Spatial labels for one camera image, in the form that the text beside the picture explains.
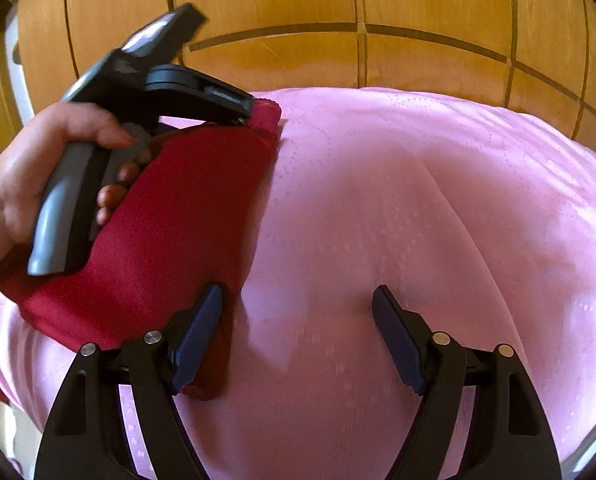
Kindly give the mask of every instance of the pink sheet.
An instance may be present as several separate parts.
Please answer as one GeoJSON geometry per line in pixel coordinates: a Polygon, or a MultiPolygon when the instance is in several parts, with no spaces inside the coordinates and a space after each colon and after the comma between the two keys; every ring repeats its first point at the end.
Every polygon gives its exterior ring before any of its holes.
{"type": "MultiPolygon", "coordinates": [[[[514,346],[566,459],[596,423],[596,155],[532,116],[446,96],[259,96],[286,122],[251,211],[229,386],[176,399],[212,480],[386,475],[419,399],[371,317],[381,283],[464,346],[514,346]]],[[[72,358],[0,294],[0,387],[40,428],[72,358]]]]}

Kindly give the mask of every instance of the red bag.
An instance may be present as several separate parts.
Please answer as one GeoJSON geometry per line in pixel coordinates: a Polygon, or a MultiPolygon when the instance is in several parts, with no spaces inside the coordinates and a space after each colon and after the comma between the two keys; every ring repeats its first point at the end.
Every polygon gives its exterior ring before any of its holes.
{"type": "Polygon", "coordinates": [[[86,266],[33,278],[12,256],[0,290],[35,329],[73,351],[117,348],[190,307],[207,282],[229,288],[223,314],[186,390],[207,399],[224,385],[233,302],[249,205],[275,159],[280,107],[257,100],[248,126],[203,124],[170,137],[101,230],[86,266]]]}

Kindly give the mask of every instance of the black clamp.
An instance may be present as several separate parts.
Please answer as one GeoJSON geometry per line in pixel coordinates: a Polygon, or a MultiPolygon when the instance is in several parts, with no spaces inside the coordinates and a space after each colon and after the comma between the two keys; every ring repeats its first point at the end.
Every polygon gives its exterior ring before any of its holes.
{"type": "MultiPolygon", "coordinates": [[[[115,350],[83,346],[49,415],[36,479],[141,479],[120,413],[118,384],[131,384],[158,480],[209,480],[172,395],[193,381],[221,306],[220,287],[211,285],[162,332],[115,350]]],[[[448,334],[431,332],[419,314],[402,310],[385,285],[374,292],[372,310],[402,381],[424,396],[386,480],[437,480],[464,386],[476,386],[476,399],[452,480],[562,480],[547,418],[511,346],[463,348],[448,334]]]]}

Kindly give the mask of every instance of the hand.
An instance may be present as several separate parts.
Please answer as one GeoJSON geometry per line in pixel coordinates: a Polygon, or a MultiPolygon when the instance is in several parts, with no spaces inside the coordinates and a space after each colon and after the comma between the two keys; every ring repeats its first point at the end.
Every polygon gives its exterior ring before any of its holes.
{"type": "MultiPolygon", "coordinates": [[[[0,259],[16,244],[31,241],[40,200],[67,142],[88,140],[104,148],[125,148],[136,141],[109,112],[91,104],[60,102],[46,108],[23,128],[0,155],[0,259]]],[[[149,152],[138,162],[146,164],[149,152]]],[[[99,224],[105,224],[126,196],[139,165],[121,166],[121,186],[107,186],[98,196],[99,224]]]]}

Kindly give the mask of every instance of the wooden wall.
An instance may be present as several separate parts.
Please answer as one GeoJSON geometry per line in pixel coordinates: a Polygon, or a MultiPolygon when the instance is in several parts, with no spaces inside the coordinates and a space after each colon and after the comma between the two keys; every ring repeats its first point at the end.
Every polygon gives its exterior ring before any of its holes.
{"type": "Polygon", "coordinates": [[[242,88],[450,94],[534,114],[596,151],[592,0],[19,0],[36,110],[186,1],[210,22],[184,63],[242,88]]]}

